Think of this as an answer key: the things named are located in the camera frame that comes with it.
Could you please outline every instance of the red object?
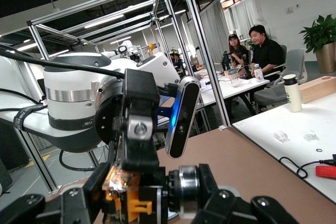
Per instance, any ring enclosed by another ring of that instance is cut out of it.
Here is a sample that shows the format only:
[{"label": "red object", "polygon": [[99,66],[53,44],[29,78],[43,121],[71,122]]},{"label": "red object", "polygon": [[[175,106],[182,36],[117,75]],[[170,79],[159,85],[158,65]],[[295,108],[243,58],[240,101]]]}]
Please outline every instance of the red object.
[{"label": "red object", "polygon": [[336,167],[329,165],[317,165],[316,176],[336,178]]}]

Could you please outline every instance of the plastic bottle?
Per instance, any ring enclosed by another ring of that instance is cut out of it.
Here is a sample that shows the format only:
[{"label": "plastic bottle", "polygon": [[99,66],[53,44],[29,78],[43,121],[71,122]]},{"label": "plastic bottle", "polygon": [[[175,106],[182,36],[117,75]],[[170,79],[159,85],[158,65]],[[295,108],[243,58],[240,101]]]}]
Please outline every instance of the plastic bottle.
[{"label": "plastic bottle", "polygon": [[254,77],[257,79],[258,82],[264,80],[263,71],[261,67],[259,66],[259,64],[254,65]]},{"label": "plastic bottle", "polygon": [[291,112],[299,112],[302,110],[299,87],[295,77],[295,74],[288,74],[283,77],[287,103],[289,104],[289,110]]}]

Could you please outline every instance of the glass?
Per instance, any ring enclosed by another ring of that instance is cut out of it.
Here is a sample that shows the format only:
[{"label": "glass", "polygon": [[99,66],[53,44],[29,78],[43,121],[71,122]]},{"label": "glass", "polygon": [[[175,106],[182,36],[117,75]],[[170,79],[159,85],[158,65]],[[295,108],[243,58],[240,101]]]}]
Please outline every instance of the glass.
[{"label": "glass", "polygon": [[239,76],[238,76],[237,69],[229,69],[228,74],[229,74],[232,87],[234,88],[238,87],[239,86]]}]

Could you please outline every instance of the yellow floor marking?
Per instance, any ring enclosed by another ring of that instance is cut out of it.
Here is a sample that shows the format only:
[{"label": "yellow floor marking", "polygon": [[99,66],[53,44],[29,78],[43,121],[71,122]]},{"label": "yellow floor marking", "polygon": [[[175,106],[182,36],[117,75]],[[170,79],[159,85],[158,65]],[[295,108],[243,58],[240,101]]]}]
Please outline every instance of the yellow floor marking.
[{"label": "yellow floor marking", "polygon": [[[47,158],[49,157],[50,155],[45,155],[45,156],[43,156],[43,159],[44,160],[47,160]],[[30,166],[32,166],[32,165],[34,165],[34,162],[33,161],[30,161],[29,163],[28,163],[28,165],[26,165],[26,168],[27,167],[30,167]]]}]

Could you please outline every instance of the gray floor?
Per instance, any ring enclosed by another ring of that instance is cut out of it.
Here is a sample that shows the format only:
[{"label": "gray floor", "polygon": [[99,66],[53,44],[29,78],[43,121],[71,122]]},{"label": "gray floor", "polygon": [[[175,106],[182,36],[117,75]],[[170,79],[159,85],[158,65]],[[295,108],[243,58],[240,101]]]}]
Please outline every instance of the gray floor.
[{"label": "gray floor", "polygon": [[[222,70],[220,65],[216,65],[216,69]],[[308,81],[322,76],[336,76],[336,72],[330,74],[321,74],[319,72],[316,61],[306,62],[306,69],[308,73]],[[238,104],[232,105],[232,114],[234,116],[232,122],[237,122],[251,116],[243,101],[240,100],[240,98],[237,101]],[[206,108],[206,113],[212,130],[222,125],[218,108],[216,106]],[[92,172],[74,172],[63,168],[58,161],[59,152],[60,150],[53,146],[41,151],[41,154],[44,157],[50,155],[46,159],[46,164],[58,185],[66,185],[68,183],[90,176]],[[104,156],[107,154],[107,152],[103,147],[94,150],[94,152],[96,157],[99,158],[101,162],[105,160]],[[92,166],[92,162],[87,153],[65,153],[64,162],[73,167],[86,168]],[[11,177],[13,179],[13,185],[6,192],[6,194],[2,194],[0,197],[0,209],[3,209],[9,203],[25,194],[38,193],[44,196],[48,196],[48,190],[39,176],[35,165],[18,169],[11,173]]]}]

